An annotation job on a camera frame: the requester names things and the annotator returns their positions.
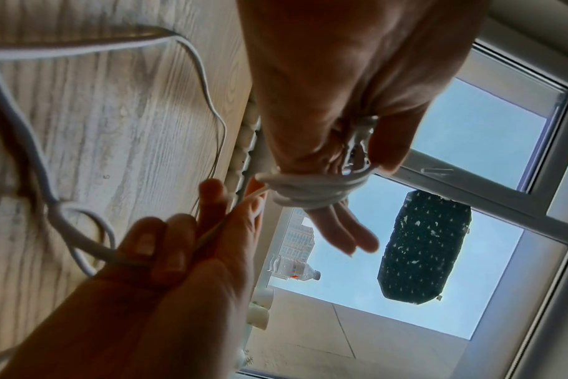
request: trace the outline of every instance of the wall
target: wall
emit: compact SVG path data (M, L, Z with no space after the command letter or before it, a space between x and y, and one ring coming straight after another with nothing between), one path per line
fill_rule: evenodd
M447 379L469 341L275 288L252 369L299 379Z

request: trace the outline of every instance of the blue sky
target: blue sky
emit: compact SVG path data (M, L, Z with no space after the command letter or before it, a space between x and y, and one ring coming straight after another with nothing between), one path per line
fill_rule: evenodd
M477 87L454 80L422 121L413 148L516 188L545 119ZM470 233L448 278L442 300L422 305L384 298L376 280L394 220L412 189L380 177L350 195L350 209L380 239L374 254L349 258L316 233L308 263L321 280L272 278L270 284L470 339L511 258L522 229L473 212Z

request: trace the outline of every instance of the hand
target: hand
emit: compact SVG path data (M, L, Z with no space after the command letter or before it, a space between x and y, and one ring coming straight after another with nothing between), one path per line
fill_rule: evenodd
M249 184L247 193L261 185ZM225 187L201 184L200 215L136 222L119 253L24 341L0 378L226 378L253 285L264 197L226 216ZM195 240L226 217L201 251Z
M379 116L368 157L394 172L465 60L489 0L238 0L262 126L283 172L338 174L350 124ZM377 238L341 204L308 212L346 253Z

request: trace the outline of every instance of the wooden table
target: wooden table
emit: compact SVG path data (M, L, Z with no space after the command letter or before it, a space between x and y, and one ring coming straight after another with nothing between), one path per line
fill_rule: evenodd
M251 86L234 1L0 0L0 42L90 38L135 25L172 29L197 47L228 125L217 170L223 178ZM0 67L63 198L104 213L120 239L143 216L190 211L215 155L217 123L182 47ZM84 279L41 221L40 204L28 200L24 161L11 136L3 142L4 131L0 123L0 351L24 339ZM95 235L86 219L74 222Z

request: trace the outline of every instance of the clear water bottle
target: clear water bottle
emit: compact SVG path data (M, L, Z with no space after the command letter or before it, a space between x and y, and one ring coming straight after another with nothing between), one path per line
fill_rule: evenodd
M319 280L321 272L313 270L307 263L276 255L270 262L270 271L283 277L297 280Z

